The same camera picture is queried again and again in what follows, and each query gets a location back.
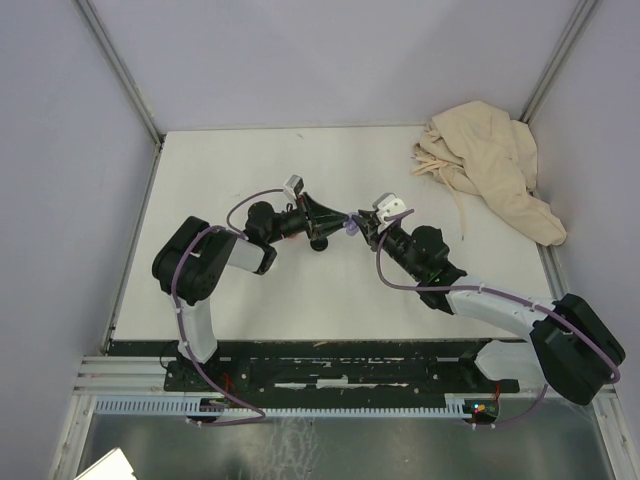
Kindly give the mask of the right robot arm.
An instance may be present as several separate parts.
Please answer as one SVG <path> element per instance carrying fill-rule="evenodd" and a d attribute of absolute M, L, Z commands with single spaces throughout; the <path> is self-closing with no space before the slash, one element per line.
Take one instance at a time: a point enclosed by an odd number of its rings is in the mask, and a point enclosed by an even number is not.
<path fill-rule="evenodd" d="M 590 403 L 603 386 L 620 380 L 626 353 L 584 298 L 525 297 L 493 287 L 449 260 L 439 229 L 420 226 L 407 233 L 404 217 L 365 210 L 352 217 L 375 256 L 389 256 L 413 280 L 402 285 L 381 275 L 385 286 L 414 292 L 433 310 L 476 319 L 526 341 L 546 383 L 575 404 Z"/>

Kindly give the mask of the purple earbud case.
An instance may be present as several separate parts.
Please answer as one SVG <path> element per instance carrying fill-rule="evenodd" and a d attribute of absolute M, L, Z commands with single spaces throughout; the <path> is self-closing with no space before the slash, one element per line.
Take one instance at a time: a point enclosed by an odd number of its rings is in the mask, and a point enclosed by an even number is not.
<path fill-rule="evenodd" d="M 360 231 L 359 226 L 356 222 L 357 213 L 350 212 L 348 214 L 347 220 L 344 222 L 344 229 L 348 236 L 353 237 L 357 235 Z"/>

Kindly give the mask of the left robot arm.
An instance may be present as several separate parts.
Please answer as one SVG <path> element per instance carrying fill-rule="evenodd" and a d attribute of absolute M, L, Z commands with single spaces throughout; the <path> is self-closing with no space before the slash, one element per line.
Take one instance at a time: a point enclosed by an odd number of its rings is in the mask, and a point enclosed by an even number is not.
<path fill-rule="evenodd" d="M 211 359 L 218 341 L 210 297 L 227 267 L 263 275 L 276 259 L 274 243 L 304 233 L 313 250 L 323 251 L 328 237 L 349 221 L 347 214 L 316 202 L 306 193 L 298 194 L 282 212 L 265 201 L 252 204 L 242 230 L 188 217 L 152 264 L 152 276 L 172 299 L 178 351 L 192 360 L 187 379 L 201 390 L 212 389 L 220 381 L 221 366 Z"/>

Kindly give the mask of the black earbud case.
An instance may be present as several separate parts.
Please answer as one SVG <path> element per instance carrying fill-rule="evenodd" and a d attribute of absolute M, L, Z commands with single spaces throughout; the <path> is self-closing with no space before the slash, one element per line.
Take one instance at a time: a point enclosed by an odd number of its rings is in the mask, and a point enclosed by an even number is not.
<path fill-rule="evenodd" d="M 326 238 L 316 239 L 310 241 L 311 248 L 316 252 L 322 252 L 328 247 L 328 240 Z"/>

